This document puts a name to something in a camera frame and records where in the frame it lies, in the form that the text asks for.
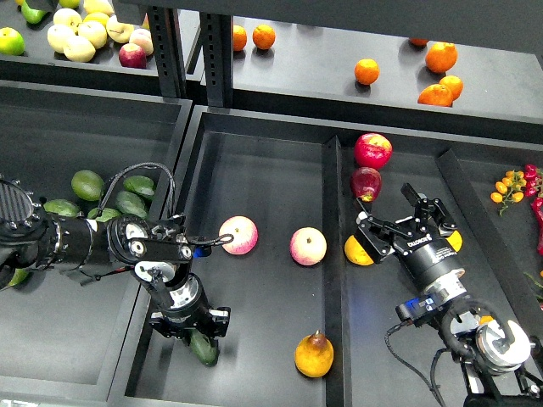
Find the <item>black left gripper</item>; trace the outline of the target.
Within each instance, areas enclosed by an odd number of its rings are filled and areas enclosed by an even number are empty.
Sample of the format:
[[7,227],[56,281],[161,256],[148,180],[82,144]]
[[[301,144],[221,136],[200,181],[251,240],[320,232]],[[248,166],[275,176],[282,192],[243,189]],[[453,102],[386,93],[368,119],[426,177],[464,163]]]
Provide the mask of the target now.
[[161,309],[149,317],[148,323],[163,337],[189,339],[191,330],[208,337],[225,337],[230,323],[231,308],[213,309],[202,294],[199,298],[177,309]]

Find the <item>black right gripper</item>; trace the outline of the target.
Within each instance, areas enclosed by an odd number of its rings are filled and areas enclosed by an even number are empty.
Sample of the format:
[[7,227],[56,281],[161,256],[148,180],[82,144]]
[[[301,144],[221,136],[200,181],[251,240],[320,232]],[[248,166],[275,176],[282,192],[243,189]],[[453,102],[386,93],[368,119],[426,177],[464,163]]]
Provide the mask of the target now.
[[427,198],[416,192],[410,183],[404,183],[400,191],[414,208],[416,230],[437,231],[441,237],[430,233],[407,240],[410,231],[396,223],[380,220],[371,214],[372,204],[360,198],[355,200],[360,210],[356,218],[356,241],[376,264],[395,251],[396,257],[406,270],[419,292],[433,286],[440,277],[461,277],[465,273],[456,250],[445,239],[456,229],[456,222],[440,198]]

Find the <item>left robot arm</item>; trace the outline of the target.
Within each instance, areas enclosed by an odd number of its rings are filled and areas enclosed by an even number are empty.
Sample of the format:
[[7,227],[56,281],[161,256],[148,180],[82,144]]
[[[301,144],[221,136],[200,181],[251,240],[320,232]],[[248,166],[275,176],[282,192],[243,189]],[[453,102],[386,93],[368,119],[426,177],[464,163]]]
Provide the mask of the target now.
[[193,259],[210,255],[234,236],[187,236],[185,216],[173,212],[174,191],[170,180],[164,220],[121,215],[98,222],[50,214],[19,181],[2,179],[1,285],[6,287],[18,269],[55,269],[99,281],[102,275],[91,268],[109,262],[115,273],[129,272],[150,294],[157,310],[149,324],[162,336],[188,340],[197,330],[210,339],[225,337],[231,310],[212,308],[190,269]]

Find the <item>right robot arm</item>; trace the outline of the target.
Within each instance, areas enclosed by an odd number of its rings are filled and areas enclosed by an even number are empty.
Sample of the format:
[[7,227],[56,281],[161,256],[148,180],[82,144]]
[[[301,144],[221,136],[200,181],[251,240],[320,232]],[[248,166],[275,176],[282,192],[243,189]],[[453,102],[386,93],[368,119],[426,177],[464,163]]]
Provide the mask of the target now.
[[376,264],[398,259],[417,289],[417,296],[395,311],[403,326],[429,325],[462,368],[466,406],[540,406],[542,380],[525,368],[538,348],[515,321],[498,314],[488,302],[467,293],[460,280],[465,270],[450,242],[456,232],[443,202],[429,199],[406,183],[401,192],[414,213],[394,222],[371,213],[371,200],[356,202],[361,210],[354,237]]

